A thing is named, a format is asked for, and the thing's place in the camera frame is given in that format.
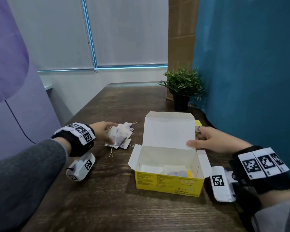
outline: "purple panel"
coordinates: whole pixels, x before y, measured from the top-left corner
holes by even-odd
[[[0,103],[0,160],[33,145],[22,133],[5,102]]]
[[[61,127],[31,62],[24,85],[7,102],[24,133],[35,143],[50,138]]]
[[[23,85],[28,52],[6,0],[0,0],[0,102]]]

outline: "open box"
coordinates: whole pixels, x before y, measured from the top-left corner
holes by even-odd
[[[212,169],[204,150],[186,146],[193,139],[195,120],[191,113],[149,112],[143,145],[135,145],[128,163],[135,171],[136,188],[200,196],[204,178]],[[166,175],[164,170],[172,166],[184,166],[188,176]]]

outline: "blue wall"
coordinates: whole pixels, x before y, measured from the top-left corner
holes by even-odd
[[[196,67],[208,120],[290,168],[290,0],[200,0]]]

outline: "green plant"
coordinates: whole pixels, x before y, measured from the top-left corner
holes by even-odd
[[[197,100],[205,94],[204,84],[198,75],[197,69],[191,73],[180,68],[176,72],[165,72],[166,81],[160,81],[159,85],[168,88],[173,95],[197,96]]]

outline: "wooden tabletop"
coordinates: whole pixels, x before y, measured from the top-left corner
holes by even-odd
[[[131,144],[142,144],[144,118],[149,111],[173,112],[166,89],[155,82],[107,85],[71,122],[134,122]],[[206,124],[199,110],[189,108]],[[82,182],[62,172],[23,232],[100,231],[245,231],[231,203],[218,203],[211,187],[199,198],[138,190],[128,166],[132,147],[113,150],[95,143],[96,162]],[[212,166],[228,165],[228,156],[208,153]]]

